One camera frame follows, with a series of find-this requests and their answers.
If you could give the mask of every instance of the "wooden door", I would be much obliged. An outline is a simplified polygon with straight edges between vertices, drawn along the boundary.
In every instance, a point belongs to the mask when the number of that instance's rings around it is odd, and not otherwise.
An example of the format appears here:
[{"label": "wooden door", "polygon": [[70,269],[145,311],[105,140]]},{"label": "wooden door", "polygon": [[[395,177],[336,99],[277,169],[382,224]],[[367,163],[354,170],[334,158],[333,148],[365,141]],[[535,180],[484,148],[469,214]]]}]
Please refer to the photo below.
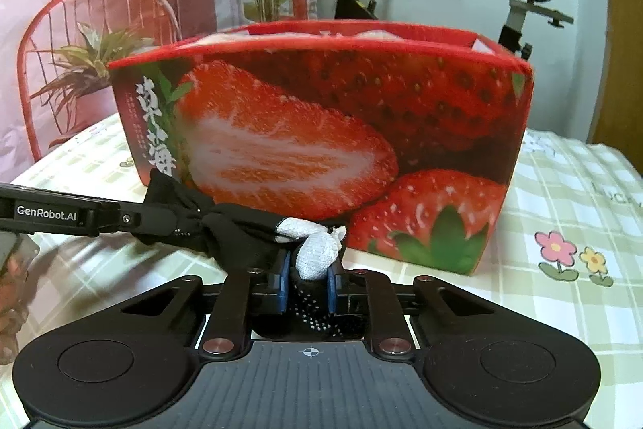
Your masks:
[{"label": "wooden door", "polygon": [[593,143],[620,151],[643,173],[643,0],[609,0],[607,75]]}]

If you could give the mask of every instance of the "checkered tablecloth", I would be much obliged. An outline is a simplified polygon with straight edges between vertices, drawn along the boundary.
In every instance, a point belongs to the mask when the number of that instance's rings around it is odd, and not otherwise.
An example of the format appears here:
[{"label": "checkered tablecloth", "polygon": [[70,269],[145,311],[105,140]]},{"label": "checkered tablecloth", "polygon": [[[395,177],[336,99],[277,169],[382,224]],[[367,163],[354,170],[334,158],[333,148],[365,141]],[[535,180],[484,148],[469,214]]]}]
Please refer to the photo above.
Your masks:
[{"label": "checkered tablecloth", "polygon": [[[142,201],[145,188],[129,157],[114,115],[15,182]],[[36,335],[181,275],[200,275],[206,283],[224,280],[211,259],[147,248],[127,234],[34,239],[42,252],[30,268],[30,317],[18,334],[22,347]],[[555,240],[562,251],[552,247]],[[400,283],[429,273],[580,338],[602,368],[587,424],[643,427],[643,181],[615,150],[528,131],[496,231],[473,277],[357,251],[346,254],[344,265],[382,271]],[[12,386],[11,366],[0,370],[0,400],[0,428],[22,427],[27,417]]]}]

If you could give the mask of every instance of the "yellow flower print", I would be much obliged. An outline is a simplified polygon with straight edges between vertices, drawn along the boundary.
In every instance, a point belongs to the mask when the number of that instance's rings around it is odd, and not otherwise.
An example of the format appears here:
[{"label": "yellow flower print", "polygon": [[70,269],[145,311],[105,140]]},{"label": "yellow flower print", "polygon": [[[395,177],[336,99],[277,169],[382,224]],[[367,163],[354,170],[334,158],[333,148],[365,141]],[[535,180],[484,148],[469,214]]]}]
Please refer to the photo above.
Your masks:
[{"label": "yellow flower print", "polygon": [[587,271],[590,273],[607,275],[605,256],[602,253],[594,251],[592,248],[585,248],[580,259],[587,265]]}]

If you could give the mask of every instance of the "strawberry box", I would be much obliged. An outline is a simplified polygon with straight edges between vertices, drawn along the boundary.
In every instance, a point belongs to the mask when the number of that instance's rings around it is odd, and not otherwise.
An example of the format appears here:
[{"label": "strawberry box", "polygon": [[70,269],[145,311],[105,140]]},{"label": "strawberry box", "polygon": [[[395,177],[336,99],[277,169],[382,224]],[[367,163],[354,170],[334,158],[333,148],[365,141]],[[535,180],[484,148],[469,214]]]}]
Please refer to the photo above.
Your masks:
[{"label": "strawberry box", "polygon": [[349,223],[348,246],[471,274],[504,201],[532,70],[473,32],[260,23],[110,64],[144,184]]}]

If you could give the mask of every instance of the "clear plastic bag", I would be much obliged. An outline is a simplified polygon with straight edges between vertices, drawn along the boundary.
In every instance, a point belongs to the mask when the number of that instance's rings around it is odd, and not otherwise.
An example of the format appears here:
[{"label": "clear plastic bag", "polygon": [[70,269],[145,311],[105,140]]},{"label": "clear plastic bag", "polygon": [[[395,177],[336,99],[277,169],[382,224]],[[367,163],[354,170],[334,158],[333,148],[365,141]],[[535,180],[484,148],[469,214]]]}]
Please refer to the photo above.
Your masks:
[{"label": "clear plastic bag", "polygon": [[16,334],[28,316],[23,304],[28,267],[38,252],[28,235],[0,231],[0,365],[13,362],[18,354]]}]

